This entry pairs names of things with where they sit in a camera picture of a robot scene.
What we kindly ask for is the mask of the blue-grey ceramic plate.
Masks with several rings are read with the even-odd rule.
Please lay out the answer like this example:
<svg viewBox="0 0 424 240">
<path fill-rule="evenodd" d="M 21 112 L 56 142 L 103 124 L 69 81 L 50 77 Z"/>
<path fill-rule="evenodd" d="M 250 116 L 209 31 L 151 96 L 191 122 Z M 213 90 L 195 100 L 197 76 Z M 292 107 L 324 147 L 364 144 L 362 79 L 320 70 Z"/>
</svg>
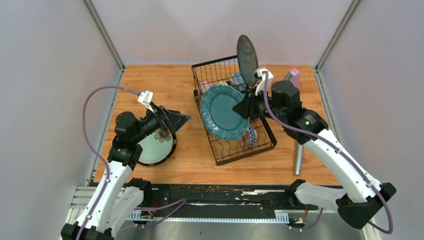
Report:
<svg viewBox="0 0 424 240">
<path fill-rule="evenodd" d="M 245 34 L 240 35 L 237 40 L 236 55 L 239 72 L 244 82 L 249 87 L 253 87 L 257 81 L 254 72 L 257 70 L 259 64 L 256 50 L 249 37 Z"/>
</svg>

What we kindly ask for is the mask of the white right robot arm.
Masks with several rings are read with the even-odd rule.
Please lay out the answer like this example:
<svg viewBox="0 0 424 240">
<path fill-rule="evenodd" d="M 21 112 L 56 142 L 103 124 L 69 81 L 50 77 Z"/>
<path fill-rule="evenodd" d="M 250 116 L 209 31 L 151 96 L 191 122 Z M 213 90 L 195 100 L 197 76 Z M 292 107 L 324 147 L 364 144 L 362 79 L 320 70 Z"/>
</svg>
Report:
<svg viewBox="0 0 424 240">
<path fill-rule="evenodd" d="M 314 205 L 335 211 L 355 229 L 362 229 L 384 209 L 388 218 L 385 233 L 393 232 L 388 200 L 396 193 L 396 188 L 372 177 L 353 159 L 325 120 L 302 106 L 300 91 L 292 82 L 273 83 L 271 94 L 262 87 L 248 89 L 233 111 L 245 119 L 267 117 L 275 120 L 288 136 L 317 156 L 341 183 L 342 187 L 335 189 L 298 179 L 286 189 L 285 201 L 290 208 Z"/>
</svg>

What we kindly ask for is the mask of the light green mug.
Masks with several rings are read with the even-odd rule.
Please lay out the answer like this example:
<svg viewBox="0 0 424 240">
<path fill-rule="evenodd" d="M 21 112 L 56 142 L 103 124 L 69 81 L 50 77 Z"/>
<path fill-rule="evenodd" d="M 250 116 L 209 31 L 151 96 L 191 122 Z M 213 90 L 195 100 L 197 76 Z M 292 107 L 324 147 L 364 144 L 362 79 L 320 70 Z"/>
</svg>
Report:
<svg viewBox="0 0 424 240">
<path fill-rule="evenodd" d="M 217 83 L 217 85 L 220 85 L 220 86 L 228 86 L 229 84 L 228 84 L 227 82 L 224 82 L 224 81 L 219 81 L 219 82 Z"/>
</svg>

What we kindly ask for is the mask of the teal scalloped plate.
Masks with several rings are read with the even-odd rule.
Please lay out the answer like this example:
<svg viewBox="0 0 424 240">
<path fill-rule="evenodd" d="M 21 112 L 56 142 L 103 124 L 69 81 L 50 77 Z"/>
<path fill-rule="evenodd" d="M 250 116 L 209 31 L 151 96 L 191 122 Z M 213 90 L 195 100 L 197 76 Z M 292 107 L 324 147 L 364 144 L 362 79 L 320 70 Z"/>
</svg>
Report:
<svg viewBox="0 0 424 240">
<path fill-rule="evenodd" d="M 200 101 L 200 116 L 206 129 L 216 138 L 235 141 L 249 126 L 247 119 L 233 111 L 244 95 L 231 86 L 213 85 Z"/>
</svg>

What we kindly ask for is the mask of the red and blue patterned bowl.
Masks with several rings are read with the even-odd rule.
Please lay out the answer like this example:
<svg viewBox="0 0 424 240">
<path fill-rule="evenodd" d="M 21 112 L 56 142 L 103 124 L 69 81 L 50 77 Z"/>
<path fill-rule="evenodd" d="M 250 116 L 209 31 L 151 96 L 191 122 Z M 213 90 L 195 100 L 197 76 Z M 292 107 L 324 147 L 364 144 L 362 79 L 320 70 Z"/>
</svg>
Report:
<svg viewBox="0 0 424 240">
<path fill-rule="evenodd" d="M 238 142 L 244 150 L 247 150 L 256 143 L 257 137 L 256 130 L 252 126 L 249 126 L 244 135 L 238 139 Z"/>
</svg>

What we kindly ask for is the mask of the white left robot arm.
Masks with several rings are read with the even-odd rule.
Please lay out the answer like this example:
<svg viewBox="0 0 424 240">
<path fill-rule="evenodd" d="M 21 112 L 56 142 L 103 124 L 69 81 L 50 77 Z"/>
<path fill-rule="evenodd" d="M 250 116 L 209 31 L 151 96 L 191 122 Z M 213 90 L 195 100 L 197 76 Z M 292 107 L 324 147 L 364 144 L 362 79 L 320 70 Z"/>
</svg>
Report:
<svg viewBox="0 0 424 240">
<path fill-rule="evenodd" d="M 165 107 L 152 107 L 144 118 L 132 112 L 120 113 L 115 119 L 115 137 L 109 151 L 103 176 L 75 223 L 66 223 L 61 230 L 64 240 L 113 240 L 137 206 L 153 201 L 151 183 L 132 178 L 125 186 L 143 152 L 139 144 L 157 130 L 180 130 L 191 116 Z"/>
</svg>

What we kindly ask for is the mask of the blue butterfly mug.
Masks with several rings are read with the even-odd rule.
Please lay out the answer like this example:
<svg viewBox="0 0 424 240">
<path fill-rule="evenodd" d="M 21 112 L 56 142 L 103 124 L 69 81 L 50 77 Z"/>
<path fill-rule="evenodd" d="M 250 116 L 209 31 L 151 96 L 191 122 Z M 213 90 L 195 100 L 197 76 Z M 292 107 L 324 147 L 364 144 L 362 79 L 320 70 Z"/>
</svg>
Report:
<svg viewBox="0 0 424 240">
<path fill-rule="evenodd" d="M 240 72 L 236 72 L 231 75 L 229 85 L 239 92 L 243 92 L 247 89 L 247 85 Z"/>
</svg>

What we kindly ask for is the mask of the pink ceramic mug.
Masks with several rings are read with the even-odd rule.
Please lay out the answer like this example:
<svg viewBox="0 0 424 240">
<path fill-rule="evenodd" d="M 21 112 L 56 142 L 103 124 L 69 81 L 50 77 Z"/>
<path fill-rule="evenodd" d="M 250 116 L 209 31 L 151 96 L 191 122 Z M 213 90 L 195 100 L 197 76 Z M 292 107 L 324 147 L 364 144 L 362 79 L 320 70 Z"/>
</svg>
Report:
<svg viewBox="0 0 424 240">
<path fill-rule="evenodd" d="M 200 93 L 203 95 L 207 90 L 210 89 L 211 83 L 207 81 L 203 81 L 199 83 L 198 87 L 199 87 Z"/>
</svg>

